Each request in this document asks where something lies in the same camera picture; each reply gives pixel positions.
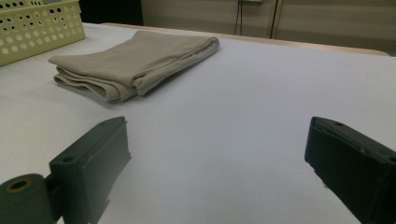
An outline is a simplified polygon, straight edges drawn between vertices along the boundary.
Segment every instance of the cloth fold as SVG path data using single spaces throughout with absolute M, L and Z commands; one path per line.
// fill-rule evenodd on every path
M 104 101 L 144 95 L 174 73 L 215 53 L 215 37 L 137 31 L 111 49 L 86 55 L 53 56 L 55 81 L 92 91 Z

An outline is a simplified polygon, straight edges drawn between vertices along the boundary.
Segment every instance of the white tabletop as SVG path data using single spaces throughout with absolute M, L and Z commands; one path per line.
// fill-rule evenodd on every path
M 304 162 L 309 121 L 335 119 L 396 149 L 396 58 L 221 39 L 148 96 L 110 104 L 58 86 L 47 59 L 135 30 L 84 27 L 85 40 L 0 67 L 0 182 L 48 175 L 91 127 L 125 116 L 133 158 L 101 224 L 359 223 Z

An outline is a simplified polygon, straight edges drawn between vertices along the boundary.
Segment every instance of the green plastic basket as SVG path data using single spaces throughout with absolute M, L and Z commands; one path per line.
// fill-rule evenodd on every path
M 85 38 L 78 0 L 0 0 L 0 66 Z

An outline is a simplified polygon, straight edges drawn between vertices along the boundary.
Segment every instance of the table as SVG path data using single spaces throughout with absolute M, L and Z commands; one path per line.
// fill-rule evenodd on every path
M 335 119 L 396 149 L 395 58 L 221 38 L 149 95 L 104 103 L 58 86 L 47 59 L 136 30 L 84 28 L 85 40 L 0 67 L 1 182 L 48 175 L 91 127 L 125 116 L 133 158 L 101 224 L 359 223 L 304 162 L 309 121 Z

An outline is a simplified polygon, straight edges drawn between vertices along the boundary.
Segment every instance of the folded napkin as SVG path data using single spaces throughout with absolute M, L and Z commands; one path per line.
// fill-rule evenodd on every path
M 111 49 L 87 55 L 54 56 L 55 81 L 89 90 L 105 101 L 144 95 L 167 77 L 216 52 L 215 37 L 138 31 Z

